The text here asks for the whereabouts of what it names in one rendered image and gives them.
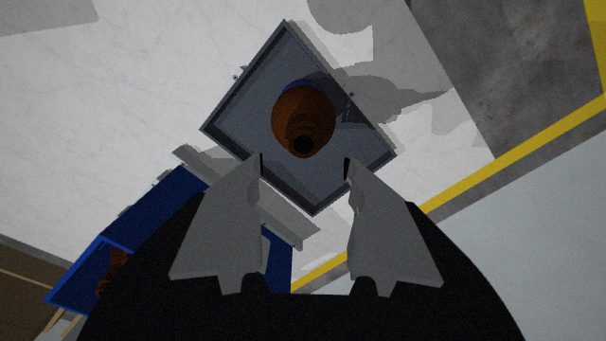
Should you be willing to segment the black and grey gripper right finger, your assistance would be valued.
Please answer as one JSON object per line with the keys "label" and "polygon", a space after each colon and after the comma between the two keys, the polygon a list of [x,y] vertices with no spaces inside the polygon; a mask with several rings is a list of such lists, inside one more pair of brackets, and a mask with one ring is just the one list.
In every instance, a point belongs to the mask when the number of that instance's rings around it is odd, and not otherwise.
{"label": "black and grey gripper right finger", "polygon": [[466,341],[526,341],[480,270],[413,202],[353,157],[344,180],[354,211],[351,280],[373,278],[378,296],[420,308]]}

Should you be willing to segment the dark blue box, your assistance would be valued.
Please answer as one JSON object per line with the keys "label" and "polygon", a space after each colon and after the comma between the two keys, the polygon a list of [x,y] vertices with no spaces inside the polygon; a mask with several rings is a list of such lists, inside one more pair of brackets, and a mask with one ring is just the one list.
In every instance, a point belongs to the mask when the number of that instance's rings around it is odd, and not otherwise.
{"label": "dark blue box", "polygon": [[[80,266],[75,286],[75,313],[88,317],[97,303],[99,297],[95,291],[98,282],[112,268],[110,254],[114,246],[132,254],[195,193],[208,188],[209,185],[178,165],[101,231],[75,262]],[[293,247],[262,224],[261,238],[262,265],[256,273],[263,276],[271,293],[290,294]]]}

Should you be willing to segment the brown bottle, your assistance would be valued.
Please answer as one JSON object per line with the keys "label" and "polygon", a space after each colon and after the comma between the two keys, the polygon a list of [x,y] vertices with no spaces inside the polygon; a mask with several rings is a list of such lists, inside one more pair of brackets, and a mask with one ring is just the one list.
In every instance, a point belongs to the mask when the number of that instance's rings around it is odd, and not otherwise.
{"label": "brown bottle", "polygon": [[124,264],[124,262],[125,262],[125,261],[126,261],[126,260],[127,260],[129,257],[130,257],[130,256],[131,256],[131,254],[129,254],[129,253],[127,253],[127,252],[124,252],[124,258],[122,259],[121,264],[123,265],[123,264]]}
{"label": "brown bottle", "polygon": [[276,140],[298,158],[317,154],[330,141],[335,125],[330,99],[318,84],[308,80],[289,83],[271,114]]}
{"label": "brown bottle", "polygon": [[116,272],[122,266],[120,262],[124,258],[124,256],[123,256],[124,252],[125,251],[123,251],[115,246],[113,247],[111,256],[110,256],[110,262],[111,262],[112,268],[98,282],[98,288],[95,291],[95,294],[97,296],[101,296],[101,294],[103,293],[103,291],[105,290],[105,288],[107,287],[109,282],[112,280],[112,278],[115,276]]}

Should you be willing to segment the dark grey square tray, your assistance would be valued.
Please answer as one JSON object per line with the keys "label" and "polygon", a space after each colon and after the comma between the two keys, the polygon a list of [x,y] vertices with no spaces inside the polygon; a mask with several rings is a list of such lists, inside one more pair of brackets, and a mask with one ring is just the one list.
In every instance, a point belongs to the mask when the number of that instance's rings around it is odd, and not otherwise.
{"label": "dark grey square tray", "polygon": [[[309,158],[282,147],[271,127],[277,98],[298,80],[318,84],[336,115],[330,141]],[[241,163],[262,153],[260,178],[311,217],[350,191],[344,180],[345,157],[356,158],[374,173],[397,156],[285,19],[199,131]]]}

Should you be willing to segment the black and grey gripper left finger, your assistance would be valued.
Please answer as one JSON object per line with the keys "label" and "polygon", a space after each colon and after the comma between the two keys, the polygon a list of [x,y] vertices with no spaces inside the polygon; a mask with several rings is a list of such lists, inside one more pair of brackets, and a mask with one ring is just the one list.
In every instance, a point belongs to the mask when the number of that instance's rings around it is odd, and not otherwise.
{"label": "black and grey gripper left finger", "polygon": [[76,341],[146,341],[195,305],[240,293],[242,278],[262,265],[261,176],[254,153],[195,193],[125,261]]}

